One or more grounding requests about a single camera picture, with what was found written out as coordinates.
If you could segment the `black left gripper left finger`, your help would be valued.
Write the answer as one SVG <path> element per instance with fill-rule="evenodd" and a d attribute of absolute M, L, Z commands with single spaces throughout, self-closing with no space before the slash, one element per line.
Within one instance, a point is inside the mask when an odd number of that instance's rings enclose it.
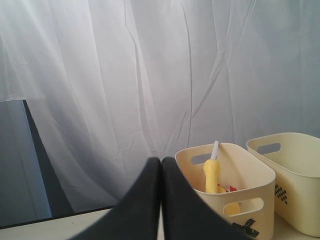
<path fill-rule="evenodd" d="M 161 161 L 150 157 L 120 202 L 72 239 L 156 240 L 160 204 Z"/>

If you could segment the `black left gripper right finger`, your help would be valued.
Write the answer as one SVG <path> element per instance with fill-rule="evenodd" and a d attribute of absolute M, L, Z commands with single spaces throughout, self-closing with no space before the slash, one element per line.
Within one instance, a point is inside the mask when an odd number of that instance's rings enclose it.
<path fill-rule="evenodd" d="M 161 161 L 162 224 L 166 240 L 239 240 L 240 232 L 193 190 L 173 157 Z"/>

